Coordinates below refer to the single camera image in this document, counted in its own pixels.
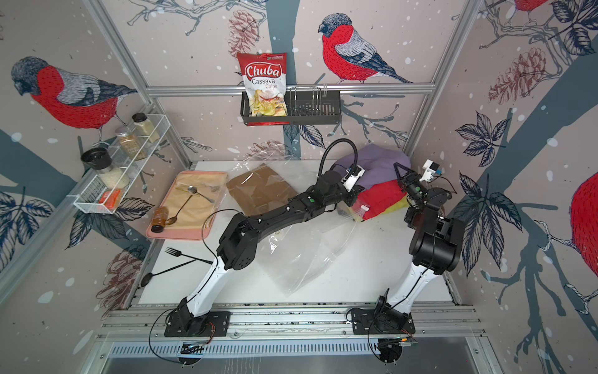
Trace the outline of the purple garment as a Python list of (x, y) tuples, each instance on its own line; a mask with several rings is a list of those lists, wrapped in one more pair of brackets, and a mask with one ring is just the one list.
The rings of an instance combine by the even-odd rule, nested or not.
[(374, 185), (396, 181), (395, 163), (411, 168), (411, 160), (402, 151), (391, 150), (369, 144), (358, 151), (358, 165), (364, 169), (364, 174), (356, 184), (370, 189)]

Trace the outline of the yellow green garment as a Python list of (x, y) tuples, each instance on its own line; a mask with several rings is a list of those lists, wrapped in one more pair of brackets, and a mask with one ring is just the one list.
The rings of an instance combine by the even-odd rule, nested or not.
[(376, 218), (379, 215), (392, 213), (392, 212), (395, 212), (397, 210), (403, 209), (408, 206), (409, 206), (409, 204), (408, 204), (407, 198), (405, 196), (405, 197), (403, 197), (403, 199), (401, 199), (401, 200), (397, 201), (395, 204), (387, 207), (385, 210), (381, 210), (380, 212), (374, 212), (374, 210), (370, 207), (370, 209), (363, 214), (361, 219), (363, 221), (367, 221), (372, 218)]

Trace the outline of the red garment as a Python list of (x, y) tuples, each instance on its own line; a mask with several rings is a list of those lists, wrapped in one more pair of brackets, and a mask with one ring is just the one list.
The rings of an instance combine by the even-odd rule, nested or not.
[(362, 217), (370, 207), (374, 212), (380, 212), (405, 196), (406, 193), (400, 188), (396, 180), (376, 184), (372, 188), (364, 190), (358, 196), (352, 210)]

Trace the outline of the clear plastic vacuum bag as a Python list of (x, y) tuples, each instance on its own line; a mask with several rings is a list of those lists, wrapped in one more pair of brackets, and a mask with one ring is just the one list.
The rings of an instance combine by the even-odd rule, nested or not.
[[(261, 164), (281, 175), (298, 194), (316, 184), (318, 176), (326, 173), (318, 173), (314, 161), (248, 159), (229, 170), (227, 182)], [(336, 165), (332, 170), (344, 177), (347, 169)], [(353, 238), (357, 222), (361, 220), (361, 216), (352, 210), (353, 205), (348, 207), (341, 202), (335, 207), (327, 207), (325, 213), (311, 221), (293, 224), (267, 236), (258, 244), (252, 263), (240, 271), (258, 266), (283, 294), (295, 293), (320, 276)]]

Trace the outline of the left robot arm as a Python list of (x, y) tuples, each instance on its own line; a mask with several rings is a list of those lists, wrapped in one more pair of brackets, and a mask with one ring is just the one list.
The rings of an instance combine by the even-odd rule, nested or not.
[(258, 244), (267, 236), (293, 224), (311, 221), (326, 212), (327, 207), (343, 202), (352, 206), (364, 188), (358, 185), (364, 169), (354, 166), (346, 176), (335, 170), (319, 175), (316, 184), (291, 198), (283, 207), (246, 216), (237, 213), (219, 239), (215, 263), (189, 296), (168, 314), (167, 327), (183, 336), (198, 335), (216, 297), (234, 271), (246, 268), (255, 259)]

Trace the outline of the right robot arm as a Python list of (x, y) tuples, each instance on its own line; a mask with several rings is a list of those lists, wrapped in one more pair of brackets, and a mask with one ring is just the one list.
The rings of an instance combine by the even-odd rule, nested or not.
[(400, 163), (394, 165), (397, 182), (411, 200), (404, 221), (414, 229), (409, 254), (412, 263), (400, 282), (378, 300), (379, 320), (403, 330), (409, 321), (415, 299), (426, 285), (445, 272), (453, 271), (462, 251), (465, 223), (441, 214), (453, 193), (440, 187), (426, 187), (431, 177), (423, 177)]

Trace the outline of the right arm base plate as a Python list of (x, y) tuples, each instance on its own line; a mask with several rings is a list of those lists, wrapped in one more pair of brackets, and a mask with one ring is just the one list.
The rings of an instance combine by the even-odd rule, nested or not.
[(376, 313), (373, 309), (352, 308), (347, 313), (354, 335), (368, 334), (415, 334), (411, 314), (389, 310)]

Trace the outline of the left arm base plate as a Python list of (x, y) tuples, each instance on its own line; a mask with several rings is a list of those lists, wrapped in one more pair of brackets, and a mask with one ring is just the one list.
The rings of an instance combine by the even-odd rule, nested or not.
[(225, 337), (231, 312), (208, 312), (194, 317), (189, 311), (175, 310), (168, 314), (164, 336), (167, 338)]

